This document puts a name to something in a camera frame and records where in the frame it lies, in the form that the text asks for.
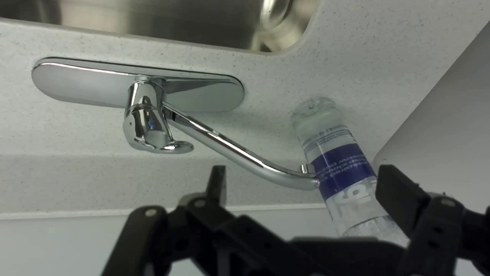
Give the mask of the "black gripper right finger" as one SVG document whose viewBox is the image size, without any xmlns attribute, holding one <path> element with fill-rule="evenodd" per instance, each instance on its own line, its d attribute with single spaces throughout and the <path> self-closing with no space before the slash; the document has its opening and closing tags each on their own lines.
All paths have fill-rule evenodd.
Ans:
<svg viewBox="0 0 490 276">
<path fill-rule="evenodd" d="M 375 198 L 409 238 L 401 276 L 455 276 L 460 259 L 490 276 L 490 212 L 426 192 L 398 167 L 378 169 Z"/>
</svg>

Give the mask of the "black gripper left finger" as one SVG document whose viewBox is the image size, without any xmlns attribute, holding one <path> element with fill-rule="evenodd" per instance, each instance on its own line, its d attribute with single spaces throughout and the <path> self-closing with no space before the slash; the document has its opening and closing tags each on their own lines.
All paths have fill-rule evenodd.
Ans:
<svg viewBox="0 0 490 276">
<path fill-rule="evenodd" d="M 201 193 L 184 196 L 173 212 L 135 209 L 101 276 L 169 276 L 175 262 L 192 261 L 205 276 L 280 276 L 273 256 L 280 239 L 250 216 L 224 207 L 227 167 L 215 166 Z"/>
</svg>

